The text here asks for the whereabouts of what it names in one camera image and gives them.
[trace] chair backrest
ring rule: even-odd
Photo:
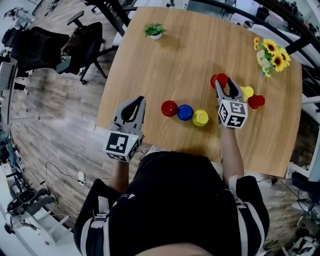
[[[55,69],[61,63],[61,48],[68,40],[66,34],[33,27],[23,31],[15,40],[11,57],[18,61],[20,71]]]

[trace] small green plant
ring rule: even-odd
[[[144,32],[145,32],[145,36],[149,37],[149,36],[157,36],[159,34],[162,34],[163,32],[165,32],[166,30],[164,29],[164,27],[162,26],[162,24],[147,24],[144,26]]]

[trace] yellow cup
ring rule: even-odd
[[[204,110],[197,110],[193,113],[192,121],[196,126],[205,126],[209,121],[209,116]]]

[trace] wooden table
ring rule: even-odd
[[[149,23],[161,23],[167,29],[161,39],[145,38],[144,26]],[[142,95],[146,99],[144,142],[220,163],[218,101],[210,78],[226,73],[265,97],[265,105],[249,108],[246,124],[236,131],[245,170],[283,176],[298,132],[302,69],[292,60],[285,71],[263,77],[253,47],[256,36],[202,13],[139,7],[112,63],[96,125],[108,128],[121,103]],[[192,121],[162,115],[161,105],[167,100],[207,111],[209,123],[197,127]]]

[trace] flower pot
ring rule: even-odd
[[[157,40],[157,39],[159,39],[159,38],[162,37],[162,34],[151,35],[150,37],[151,37],[152,39],[154,39],[154,40]]]
[[[265,57],[265,50],[260,50],[256,53],[256,60],[261,68],[268,68],[271,66],[271,62]]]

